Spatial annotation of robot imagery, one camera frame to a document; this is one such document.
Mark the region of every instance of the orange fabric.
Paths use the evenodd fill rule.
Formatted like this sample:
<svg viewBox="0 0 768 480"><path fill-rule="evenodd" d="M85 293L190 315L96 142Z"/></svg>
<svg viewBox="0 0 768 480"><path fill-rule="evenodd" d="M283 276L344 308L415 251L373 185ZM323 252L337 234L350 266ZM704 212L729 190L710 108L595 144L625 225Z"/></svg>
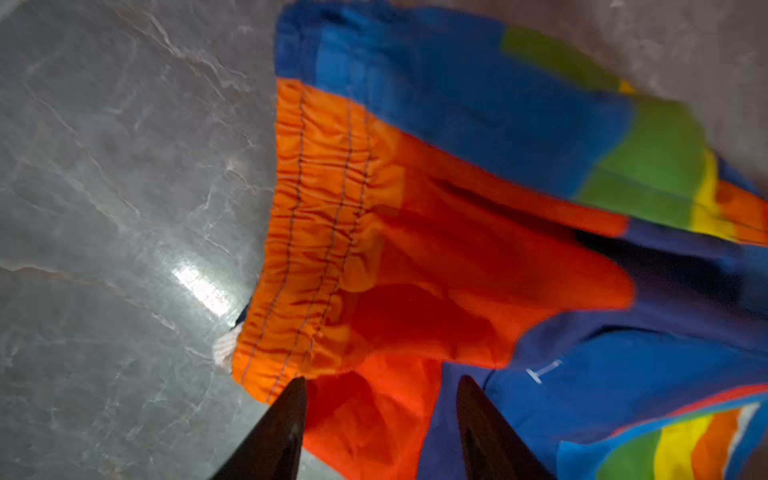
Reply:
<svg viewBox="0 0 768 480"><path fill-rule="evenodd" d="M616 237L626 217L511 185L294 80L278 81L276 135L233 377L266 402L313 379L306 446L348 478L415 477L442 361L501 367L543 319L633 303L570 228Z"/></svg>
<svg viewBox="0 0 768 480"><path fill-rule="evenodd" d="M716 199L733 222L738 242L768 247L768 202L722 180L717 182Z"/></svg>
<svg viewBox="0 0 768 480"><path fill-rule="evenodd" d="M739 428L741 409L716 414L707 432L699 439L691 454L691 467L696 480L723 480L728 463L728 447Z"/></svg>

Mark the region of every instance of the green stripe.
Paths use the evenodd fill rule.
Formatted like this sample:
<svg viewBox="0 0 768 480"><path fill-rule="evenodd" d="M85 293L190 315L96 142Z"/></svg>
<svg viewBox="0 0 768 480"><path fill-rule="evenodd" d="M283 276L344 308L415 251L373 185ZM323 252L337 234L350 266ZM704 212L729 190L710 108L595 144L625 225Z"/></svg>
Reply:
<svg viewBox="0 0 768 480"><path fill-rule="evenodd" d="M619 78L556 38L523 27L507 28L502 51L546 70L583 90L616 91Z"/></svg>
<svg viewBox="0 0 768 480"><path fill-rule="evenodd" d="M634 124L593 169L576 201L669 227L690 228L704 176L704 135L682 104L633 96Z"/></svg>
<svg viewBox="0 0 768 480"><path fill-rule="evenodd" d="M598 470L596 480L654 480L654 460L661 430L623 444Z"/></svg>

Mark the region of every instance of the marble tile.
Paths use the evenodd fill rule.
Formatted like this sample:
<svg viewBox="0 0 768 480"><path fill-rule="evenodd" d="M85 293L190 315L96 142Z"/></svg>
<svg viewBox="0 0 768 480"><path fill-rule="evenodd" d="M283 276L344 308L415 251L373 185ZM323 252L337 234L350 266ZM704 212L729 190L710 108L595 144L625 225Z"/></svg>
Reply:
<svg viewBox="0 0 768 480"><path fill-rule="evenodd" d="M765 2L442 4L689 102L768 187ZM3 478L207 478L262 414L209 351L263 261L281 5L0 0Z"/></svg>

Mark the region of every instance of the striped pattern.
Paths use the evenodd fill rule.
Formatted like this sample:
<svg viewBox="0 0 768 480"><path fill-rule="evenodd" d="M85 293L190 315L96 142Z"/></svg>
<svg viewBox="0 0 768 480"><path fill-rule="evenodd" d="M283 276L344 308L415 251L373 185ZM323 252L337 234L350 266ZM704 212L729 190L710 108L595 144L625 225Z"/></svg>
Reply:
<svg viewBox="0 0 768 480"><path fill-rule="evenodd" d="M688 415L614 450L597 480L726 480L726 471L759 403Z"/></svg>

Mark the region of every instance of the gray tile surface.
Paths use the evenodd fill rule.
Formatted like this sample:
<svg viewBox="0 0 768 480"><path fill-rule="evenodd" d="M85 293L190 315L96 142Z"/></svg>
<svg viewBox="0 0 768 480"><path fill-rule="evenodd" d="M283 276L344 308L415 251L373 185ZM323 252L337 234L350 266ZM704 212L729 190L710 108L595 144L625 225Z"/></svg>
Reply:
<svg viewBox="0 0 768 480"><path fill-rule="evenodd" d="M768 186L767 3L443 4L688 101ZM263 259L279 9L27 0L0 22L0 477L206 478L262 413L209 351Z"/></svg>

